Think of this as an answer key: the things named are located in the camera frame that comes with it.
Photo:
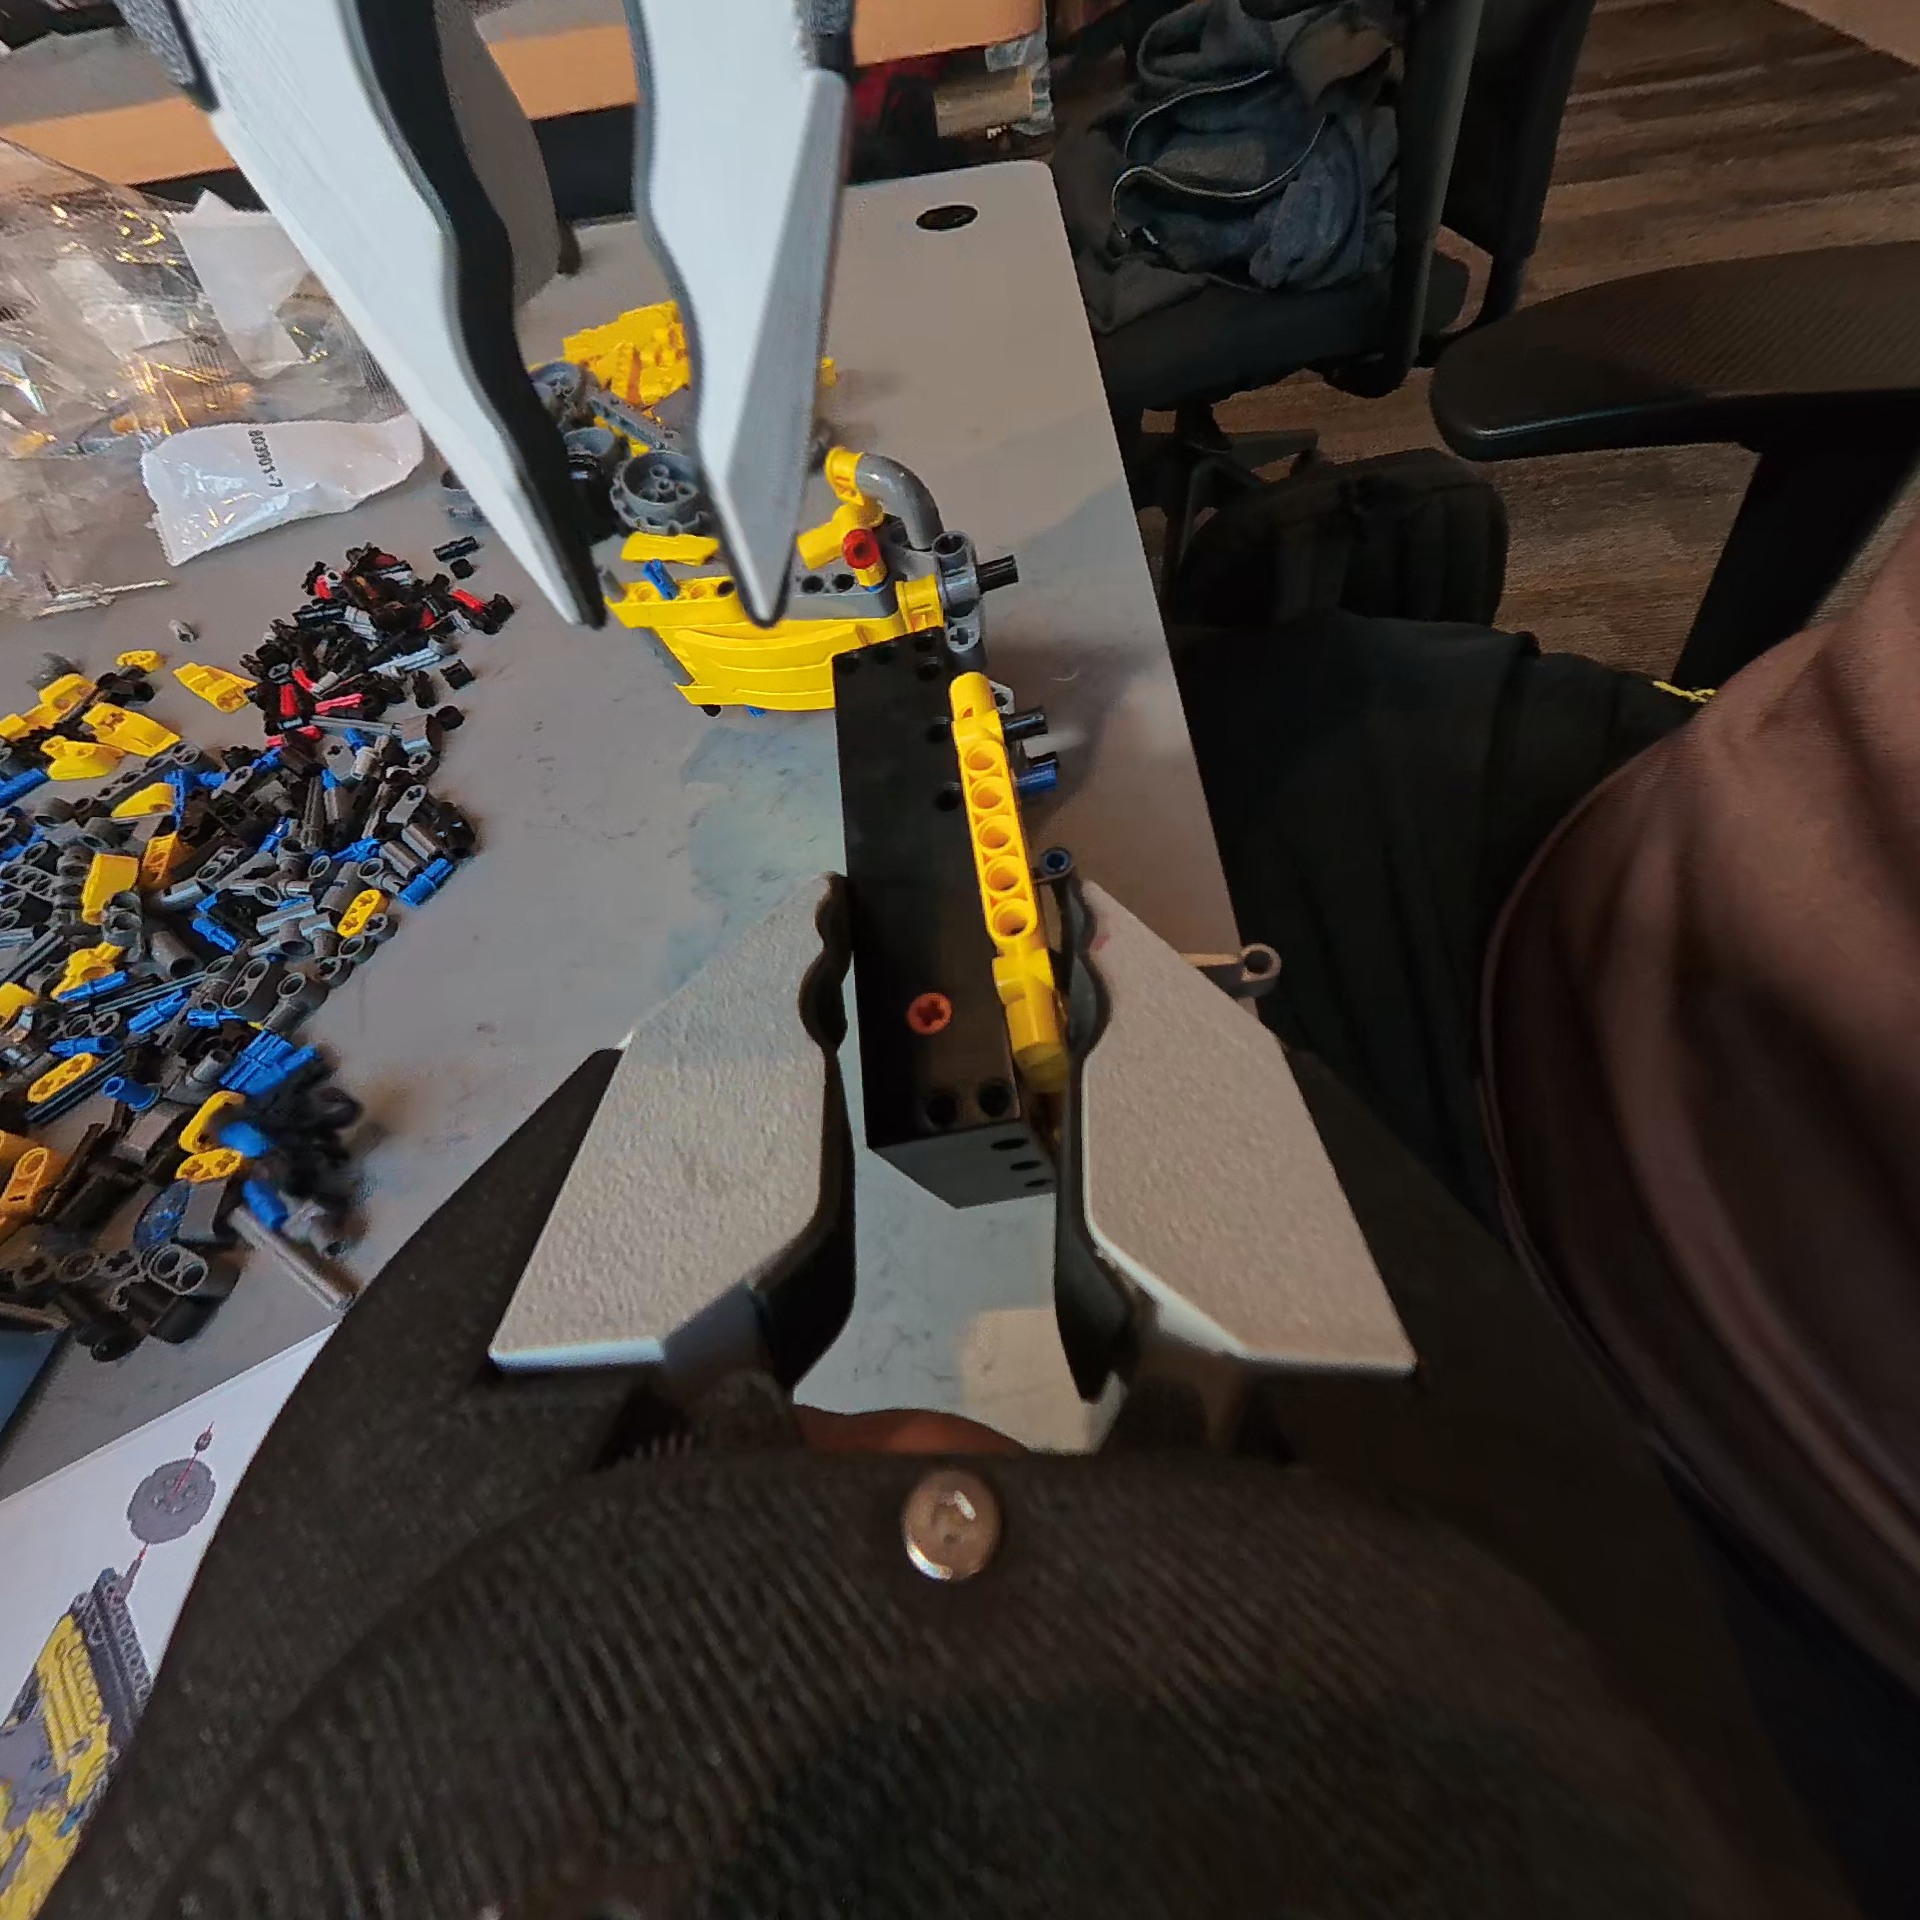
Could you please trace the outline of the background wooden table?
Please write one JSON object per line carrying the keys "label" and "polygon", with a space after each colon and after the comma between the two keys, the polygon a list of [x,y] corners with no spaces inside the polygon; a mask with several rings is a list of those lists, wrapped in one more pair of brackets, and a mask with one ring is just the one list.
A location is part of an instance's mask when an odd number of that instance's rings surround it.
{"label": "background wooden table", "polygon": [[[970,52],[1045,30],[1043,2],[855,2],[858,67]],[[634,106],[618,2],[479,5],[477,30],[532,122]],[[119,30],[53,35],[2,56],[2,135],[64,166],[149,188],[232,168],[221,140]]]}

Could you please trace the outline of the cluster of yellow curved panels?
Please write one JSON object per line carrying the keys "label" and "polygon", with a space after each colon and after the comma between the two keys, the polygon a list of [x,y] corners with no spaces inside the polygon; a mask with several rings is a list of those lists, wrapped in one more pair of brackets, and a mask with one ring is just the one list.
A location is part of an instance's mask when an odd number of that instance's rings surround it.
{"label": "cluster of yellow curved panels", "polygon": [[24,677],[5,683],[5,789],[221,770],[245,714],[206,701],[179,677],[198,666],[179,650],[31,656]]}

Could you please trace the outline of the grey desk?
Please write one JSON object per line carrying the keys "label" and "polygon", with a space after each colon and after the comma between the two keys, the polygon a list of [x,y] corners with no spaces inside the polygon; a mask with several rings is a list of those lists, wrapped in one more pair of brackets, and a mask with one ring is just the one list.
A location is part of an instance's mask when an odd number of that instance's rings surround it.
{"label": "grey desk", "polygon": [[[1043,847],[1187,952],[1234,952],[1183,703],[1050,171],[1003,163],[848,194],[830,411],[899,458],[1020,581],[992,671],[1043,708]],[[479,851],[320,1016],[374,1127],[351,1266],[390,1312],[483,1256],[431,1227],[540,1107],[805,878],[844,869],[832,720],[706,718],[642,635],[557,621],[488,539],[516,616],[479,645],[443,779]],[[858,1295],[807,1379],[830,1408],[940,1408],[1079,1448],[1051,1320],[1051,1202],[949,1210],[855,1152]]]}

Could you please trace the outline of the small white label bag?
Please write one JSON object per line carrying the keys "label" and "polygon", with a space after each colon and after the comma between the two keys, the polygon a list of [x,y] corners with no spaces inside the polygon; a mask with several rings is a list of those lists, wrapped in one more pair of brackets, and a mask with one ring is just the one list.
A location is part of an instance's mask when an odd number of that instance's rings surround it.
{"label": "small white label bag", "polygon": [[410,414],[378,422],[211,422],[140,455],[150,525],[172,570],[283,524],[350,512],[426,455]]}

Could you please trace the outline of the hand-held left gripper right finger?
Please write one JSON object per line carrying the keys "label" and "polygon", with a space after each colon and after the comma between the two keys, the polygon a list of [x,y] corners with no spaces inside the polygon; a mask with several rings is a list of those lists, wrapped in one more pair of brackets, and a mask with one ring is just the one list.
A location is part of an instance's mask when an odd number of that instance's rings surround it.
{"label": "hand-held left gripper right finger", "polygon": [[1071,1388],[1398,1383],[1416,1352],[1290,1058],[1103,887],[1059,882],[1054,1314]]}

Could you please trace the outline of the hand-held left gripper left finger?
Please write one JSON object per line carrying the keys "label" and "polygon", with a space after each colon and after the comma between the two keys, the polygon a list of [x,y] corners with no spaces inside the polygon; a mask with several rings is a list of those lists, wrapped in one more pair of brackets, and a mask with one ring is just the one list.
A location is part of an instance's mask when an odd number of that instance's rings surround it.
{"label": "hand-held left gripper left finger", "polygon": [[855,1298],[848,891],[800,882],[624,1039],[488,1342],[504,1371],[795,1388]]}

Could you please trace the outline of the black backpack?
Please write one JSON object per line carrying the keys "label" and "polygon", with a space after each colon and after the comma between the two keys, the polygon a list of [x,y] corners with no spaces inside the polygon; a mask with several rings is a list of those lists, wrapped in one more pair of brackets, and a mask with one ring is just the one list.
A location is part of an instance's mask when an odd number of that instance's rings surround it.
{"label": "black backpack", "polygon": [[1397,251],[1394,87],[1416,5],[1197,2],[1050,168],[1096,339],[1206,290],[1325,293]]}

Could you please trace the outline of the person's brown sweater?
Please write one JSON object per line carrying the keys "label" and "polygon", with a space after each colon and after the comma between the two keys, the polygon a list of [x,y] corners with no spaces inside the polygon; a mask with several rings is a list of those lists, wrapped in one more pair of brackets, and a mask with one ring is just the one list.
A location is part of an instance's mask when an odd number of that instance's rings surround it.
{"label": "person's brown sweater", "polygon": [[1917,1663],[1917,533],[1549,834],[1480,995],[1506,1224],[1703,1501]]}

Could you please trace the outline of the pile of black red pins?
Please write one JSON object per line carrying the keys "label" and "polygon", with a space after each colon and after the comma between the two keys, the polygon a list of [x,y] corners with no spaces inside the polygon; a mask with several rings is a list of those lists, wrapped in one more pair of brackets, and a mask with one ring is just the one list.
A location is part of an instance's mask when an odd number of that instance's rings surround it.
{"label": "pile of black red pins", "polygon": [[442,723],[477,678],[469,645],[501,635],[516,611],[504,591],[474,587],[483,552],[479,535],[456,535],[423,566],[380,542],[314,565],[293,613],[237,667],[267,743],[318,740],[328,724]]}

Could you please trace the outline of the pile of blue grey brick parts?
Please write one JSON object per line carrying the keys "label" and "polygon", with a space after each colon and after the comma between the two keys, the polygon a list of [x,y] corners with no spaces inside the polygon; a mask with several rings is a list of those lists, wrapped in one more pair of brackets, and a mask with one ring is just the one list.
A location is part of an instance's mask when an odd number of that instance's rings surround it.
{"label": "pile of blue grey brick parts", "polygon": [[5,781],[5,1335],[95,1359],[187,1342],[250,1259],[348,1307],[364,1107],[308,1026],[476,851],[420,731],[154,768]]}

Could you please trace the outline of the crumpled clear plastic bag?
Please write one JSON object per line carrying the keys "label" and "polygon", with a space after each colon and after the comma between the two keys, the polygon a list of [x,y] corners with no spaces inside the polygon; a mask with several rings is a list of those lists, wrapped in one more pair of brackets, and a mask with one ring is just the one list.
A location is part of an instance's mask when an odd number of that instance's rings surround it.
{"label": "crumpled clear plastic bag", "polygon": [[154,528],[117,495],[5,495],[2,615],[104,608],[172,586]]}
{"label": "crumpled clear plastic bag", "polygon": [[399,411],[267,213],[168,206],[2,154],[2,445],[117,455],[198,426]]}

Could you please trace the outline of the yellow curved panel assembly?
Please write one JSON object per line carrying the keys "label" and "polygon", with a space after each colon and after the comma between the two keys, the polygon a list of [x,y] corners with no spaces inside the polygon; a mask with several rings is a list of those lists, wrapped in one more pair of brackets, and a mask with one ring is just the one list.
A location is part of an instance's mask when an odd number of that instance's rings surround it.
{"label": "yellow curved panel assembly", "polygon": [[728,573],[662,560],[615,581],[608,611],[624,628],[660,643],[688,703],[762,714],[830,708],[838,656],[938,634],[947,616],[943,589],[927,573],[906,578],[884,570],[866,582],[848,566],[830,566],[792,576],[784,615],[762,626]]}

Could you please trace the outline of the yellow black brick vehicle model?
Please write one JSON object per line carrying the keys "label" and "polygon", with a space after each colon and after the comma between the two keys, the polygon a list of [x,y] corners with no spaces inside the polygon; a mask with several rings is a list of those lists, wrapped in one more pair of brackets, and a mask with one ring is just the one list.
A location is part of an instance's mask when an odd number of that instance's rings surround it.
{"label": "yellow black brick vehicle model", "polygon": [[[935,578],[972,543],[894,459],[830,447],[822,478],[864,581]],[[1046,718],[990,661],[955,675],[943,630],[838,656],[832,682],[866,1144],[954,1210],[1046,1195],[1064,1012],[1020,810],[1059,772],[1023,747]]]}

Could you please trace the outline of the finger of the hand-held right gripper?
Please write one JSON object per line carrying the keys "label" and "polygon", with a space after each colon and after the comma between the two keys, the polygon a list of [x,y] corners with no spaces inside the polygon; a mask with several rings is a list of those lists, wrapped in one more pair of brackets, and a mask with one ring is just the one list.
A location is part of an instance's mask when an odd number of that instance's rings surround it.
{"label": "finger of the hand-held right gripper", "polygon": [[810,484],[848,154],[840,36],[807,5],[628,2],[636,210],[678,302],[691,459],[735,591],[779,621]]}
{"label": "finger of the hand-held right gripper", "polygon": [[602,626],[518,339],[560,215],[474,5],[181,2],[174,79],[552,611]]}

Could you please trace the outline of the open instruction booklet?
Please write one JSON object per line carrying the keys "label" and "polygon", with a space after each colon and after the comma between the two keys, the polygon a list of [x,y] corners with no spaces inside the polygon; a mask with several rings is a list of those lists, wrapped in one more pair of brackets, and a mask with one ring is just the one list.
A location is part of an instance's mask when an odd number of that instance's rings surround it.
{"label": "open instruction booklet", "polygon": [[204,1549],[327,1340],[316,1332],[5,1496],[5,1918],[37,1915],[78,1851]]}

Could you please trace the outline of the black office chair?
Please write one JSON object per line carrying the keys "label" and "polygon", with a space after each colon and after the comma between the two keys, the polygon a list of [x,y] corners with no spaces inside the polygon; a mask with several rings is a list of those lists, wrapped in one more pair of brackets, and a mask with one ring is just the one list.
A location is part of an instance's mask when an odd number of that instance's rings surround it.
{"label": "black office chair", "polygon": [[1591,20],[1594,2],[1428,5],[1397,100],[1390,259],[1323,290],[1215,278],[1096,339],[1136,500],[1162,459],[1251,445],[1218,428],[1223,399],[1300,372],[1378,399],[1430,365],[1469,290],[1443,234],[1485,256],[1475,324],[1518,304]]}

